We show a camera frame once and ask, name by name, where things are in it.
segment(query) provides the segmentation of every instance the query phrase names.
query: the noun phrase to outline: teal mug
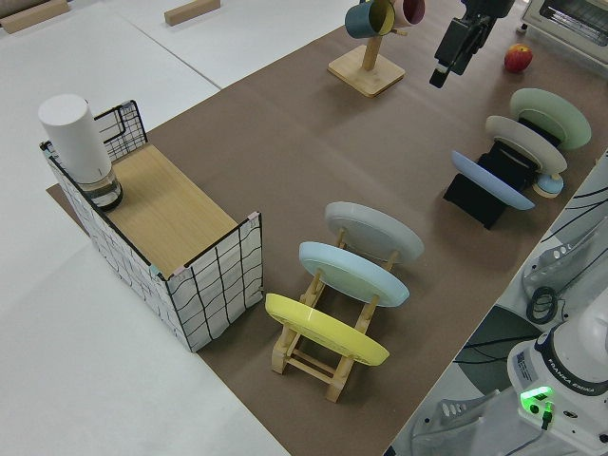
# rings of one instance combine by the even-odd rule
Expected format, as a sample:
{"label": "teal mug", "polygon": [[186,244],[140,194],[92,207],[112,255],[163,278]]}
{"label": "teal mug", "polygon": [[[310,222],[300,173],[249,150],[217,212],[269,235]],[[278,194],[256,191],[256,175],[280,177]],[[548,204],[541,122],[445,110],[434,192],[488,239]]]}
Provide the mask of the teal mug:
{"label": "teal mug", "polygon": [[371,38],[389,33],[395,23],[395,9],[390,0],[361,0],[346,13],[344,25],[352,38]]}

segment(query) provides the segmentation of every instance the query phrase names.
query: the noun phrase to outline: yellow plate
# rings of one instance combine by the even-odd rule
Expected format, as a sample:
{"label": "yellow plate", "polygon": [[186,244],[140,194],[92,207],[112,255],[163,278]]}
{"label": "yellow plate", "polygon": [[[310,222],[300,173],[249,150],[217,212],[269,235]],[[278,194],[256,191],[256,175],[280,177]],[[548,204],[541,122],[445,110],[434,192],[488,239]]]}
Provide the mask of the yellow plate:
{"label": "yellow plate", "polygon": [[266,312],[296,333],[362,364],[379,366],[387,349],[355,328],[288,297],[266,294]]}

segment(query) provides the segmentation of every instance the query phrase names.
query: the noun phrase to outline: storage box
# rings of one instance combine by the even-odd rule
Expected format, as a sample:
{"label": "storage box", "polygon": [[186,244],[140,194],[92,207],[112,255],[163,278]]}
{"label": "storage box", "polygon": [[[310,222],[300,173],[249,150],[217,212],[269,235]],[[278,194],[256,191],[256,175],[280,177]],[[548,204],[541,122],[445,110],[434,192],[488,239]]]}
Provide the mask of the storage box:
{"label": "storage box", "polygon": [[195,352],[262,298],[261,214],[233,221],[147,142],[135,102],[95,121],[123,186],[118,208],[93,204],[50,142],[47,162],[112,269]]}

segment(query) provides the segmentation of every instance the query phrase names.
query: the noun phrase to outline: brown paper mat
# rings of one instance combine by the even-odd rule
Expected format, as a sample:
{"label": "brown paper mat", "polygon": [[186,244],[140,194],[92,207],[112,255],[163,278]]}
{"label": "brown paper mat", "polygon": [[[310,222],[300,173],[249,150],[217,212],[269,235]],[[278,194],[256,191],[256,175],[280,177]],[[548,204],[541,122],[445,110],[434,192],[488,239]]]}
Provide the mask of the brown paper mat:
{"label": "brown paper mat", "polygon": [[[333,242],[323,213],[354,201],[402,220],[425,253],[394,273],[409,287],[400,308],[378,309],[369,335],[389,351],[380,367],[356,365],[337,405],[325,385],[299,370],[271,371],[280,327],[263,304],[199,354],[294,455],[380,455],[475,330],[608,144],[608,85],[594,65],[532,31],[515,34],[515,13],[499,20],[464,76],[428,83],[432,58],[460,2],[434,1],[409,36],[388,36],[381,54],[403,81],[367,99],[327,70],[360,45],[341,28],[222,90],[149,133],[150,141],[234,219],[263,214],[267,292],[298,298],[310,277],[300,242]],[[515,42],[535,57],[521,75],[503,70]],[[588,117],[594,139],[567,152],[566,189],[532,211],[507,209],[487,231],[442,200],[455,175],[452,149],[477,160],[491,140],[489,115],[509,116],[522,87],[553,91]],[[329,291],[319,309],[354,323],[358,304]]]}

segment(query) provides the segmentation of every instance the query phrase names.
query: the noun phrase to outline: light blue plate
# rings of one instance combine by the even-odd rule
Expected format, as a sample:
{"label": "light blue plate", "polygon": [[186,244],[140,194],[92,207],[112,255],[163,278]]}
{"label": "light blue plate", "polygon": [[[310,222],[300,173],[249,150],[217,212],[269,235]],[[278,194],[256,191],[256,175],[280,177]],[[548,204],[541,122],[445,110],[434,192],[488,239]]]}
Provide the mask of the light blue plate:
{"label": "light blue plate", "polygon": [[320,242],[300,244],[300,263],[313,276],[321,271],[321,281],[344,295],[378,306],[397,307],[409,297],[409,290],[397,277],[371,261]]}
{"label": "light blue plate", "polygon": [[399,252],[395,263],[411,262],[425,251],[425,244],[402,222],[383,212],[354,202],[331,202],[325,221],[336,235],[344,228],[344,242],[356,252],[387,261]]}
{"label": "light blue plate", "polygon": [[530,199],[498,179],[486,169],[483,169],[475,161],[469,160],[460,152],[452,150],[452,162],[463,176],[478,184],[504,204],[521,211],[526,211],[534,207],[534,203]]}

